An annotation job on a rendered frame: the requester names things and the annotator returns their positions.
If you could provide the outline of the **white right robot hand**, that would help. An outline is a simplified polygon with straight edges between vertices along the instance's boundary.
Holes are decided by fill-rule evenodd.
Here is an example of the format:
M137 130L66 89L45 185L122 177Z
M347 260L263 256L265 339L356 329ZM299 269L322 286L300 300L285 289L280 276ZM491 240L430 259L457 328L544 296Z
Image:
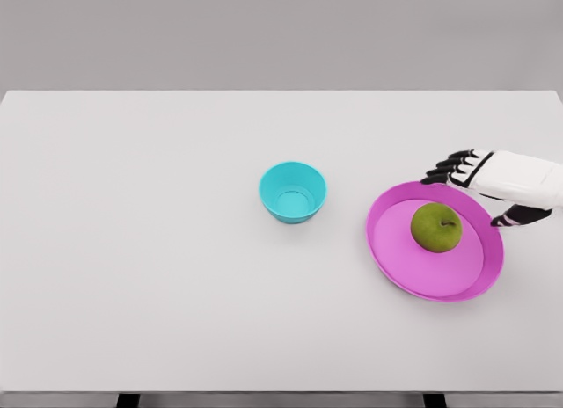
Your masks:
M452 153L420 182L456 186L510 202L509 209L491 220L493 227L528 225L563 208L563 164L506 150Z

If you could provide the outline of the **green apple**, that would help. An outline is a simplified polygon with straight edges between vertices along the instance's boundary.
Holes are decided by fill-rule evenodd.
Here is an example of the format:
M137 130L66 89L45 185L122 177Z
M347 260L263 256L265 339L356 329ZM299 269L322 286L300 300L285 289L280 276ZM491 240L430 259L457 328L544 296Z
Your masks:
M463 224L452 208L431 202L414 212L410 232L421 248L433 253L444 253L460 243Z

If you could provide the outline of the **pink plate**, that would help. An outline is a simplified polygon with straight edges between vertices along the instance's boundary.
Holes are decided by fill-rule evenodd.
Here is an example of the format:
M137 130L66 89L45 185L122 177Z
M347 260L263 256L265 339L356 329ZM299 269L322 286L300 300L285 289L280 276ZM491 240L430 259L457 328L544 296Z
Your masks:
M427 203L442 203L459 216L463 235L445 253L420 247L410 223ZM491 216L470 195L441 184L418 181L396 185L380 194L369 209L365 233L379 269L399 288L436 302L462 302L484 294L497 281L504 248Z

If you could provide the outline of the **blue bowl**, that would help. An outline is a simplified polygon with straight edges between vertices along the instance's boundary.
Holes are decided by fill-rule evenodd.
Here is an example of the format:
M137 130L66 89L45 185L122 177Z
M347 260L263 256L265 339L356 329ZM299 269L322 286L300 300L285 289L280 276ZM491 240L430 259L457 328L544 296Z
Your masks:
M269 214L286 224L311 219L325 204L325 177L313 166L288 161L270 167L260 178L259 197Z

